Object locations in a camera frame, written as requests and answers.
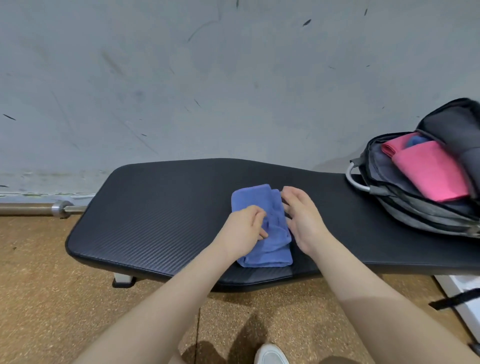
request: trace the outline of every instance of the left hand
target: left hand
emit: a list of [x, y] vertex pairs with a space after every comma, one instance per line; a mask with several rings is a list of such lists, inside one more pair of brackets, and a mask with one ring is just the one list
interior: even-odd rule
[[221, 245], [228, 258], [234, 262], [252, 251], [258, 240], [267, 238], [262, 229], [266, 212], [252, 205], [230, 214], [214, 243]]

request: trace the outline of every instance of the white shoe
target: white shoe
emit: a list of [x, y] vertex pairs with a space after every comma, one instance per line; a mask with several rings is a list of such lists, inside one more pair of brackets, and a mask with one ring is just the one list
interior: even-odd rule
[[263, 344], [255, 355], [255, 364], [288, 364], [288, 360], [278, 346]]

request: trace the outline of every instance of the gray wall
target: gray wall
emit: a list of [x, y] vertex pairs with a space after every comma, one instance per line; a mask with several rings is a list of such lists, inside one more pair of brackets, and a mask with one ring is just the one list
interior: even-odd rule
[[186, 158], [342, 171], [480, 98], [479, 19], [476, 0], [3, 0], [0, 193]]

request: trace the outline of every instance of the pink towel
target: pink towel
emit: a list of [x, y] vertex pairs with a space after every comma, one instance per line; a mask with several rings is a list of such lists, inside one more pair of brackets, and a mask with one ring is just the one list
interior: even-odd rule
[[442, 202], [468, 196], [460, 167], [436, 141], [397, 150], [392, 161], [426, 198]]
[[400, 150], [405, 149], [405, 144], [409, 139], [415, 135], [419, 135], [418, 133], [410, 133], [399, 136], [398, 138], [389, 140], [382, 144], [382, 152], [387, 154], [390, 158], [392, 158], [396, 153]]

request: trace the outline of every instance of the gray backpack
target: gray backpack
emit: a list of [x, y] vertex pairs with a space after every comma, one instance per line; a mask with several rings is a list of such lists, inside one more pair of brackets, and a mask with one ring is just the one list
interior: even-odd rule
[[[451, 101], [422, 119], [416, 132], [439, 142], [461, 166], [470, 197], [449, 202], [425, 198], [381, 151], [382, 143], [407, 133], [370, 140], [347, 169], [348, 182], [375, 196], [395, 219], [416, 229], [480, 238], [480, 104], [468, 98]], [[353, 180], [358, 167], [365, 185]]]

